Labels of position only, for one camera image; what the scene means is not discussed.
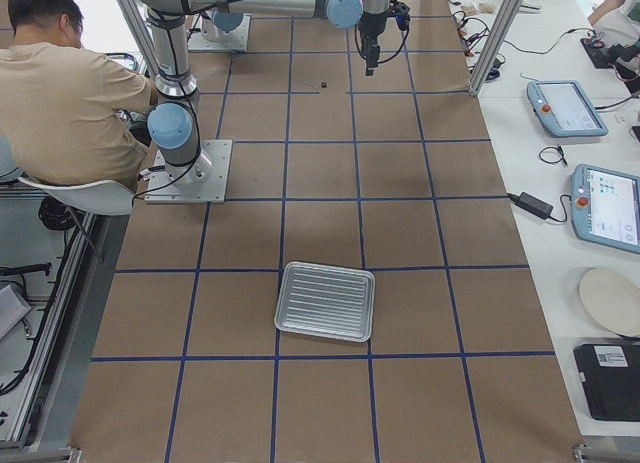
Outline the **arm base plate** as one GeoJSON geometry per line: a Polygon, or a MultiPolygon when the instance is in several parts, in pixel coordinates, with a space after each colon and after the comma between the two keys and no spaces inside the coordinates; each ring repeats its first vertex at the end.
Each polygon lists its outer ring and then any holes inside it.
{"type": "Polygon", "coordinates": [[[251,18],[243,13],[203,12],[188,32],[188,49],[200,53],[246,53],[251,18]]]}
{"type": "Polygon", "coordinates": [[[232,156],[231,140],[202,140],[199,158],[192,167],[166,165],[160,150],[154,165],[164,166],[153,172],[148,192],[143,195],[148,204],[223,203],[226,197],[232,156]]]}

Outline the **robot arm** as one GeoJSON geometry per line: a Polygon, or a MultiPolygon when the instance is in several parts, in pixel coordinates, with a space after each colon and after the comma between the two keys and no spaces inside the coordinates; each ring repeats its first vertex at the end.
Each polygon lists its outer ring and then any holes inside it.
{"type": "Polygon", "coordinates": [[[241,25],[247,14],[323,18],[339,29],[354,29],[359,39],[359,56],[365,74],[371,76],[384,60],[379,37],[387,20],[398,11],[396,0],[186,0],[190,11],[210,20],[203,32],[229,33],[241,25]]]}
{"type": "Polygon", "coordinates": [[[206,198],[222,188],[228,167],[214,155],[222,141],[201,136],[197,115],[200,92],[191,71],[186,20],[190,16],[223,15],[240,26],[247,15],[327,18],[333,0],[117,0],[134,38],[141,44],[159,92],[159,107],[147,127],[159,147],[164,167],[160,183],[149,193],[163,192],[186,200],[206,198]]]}

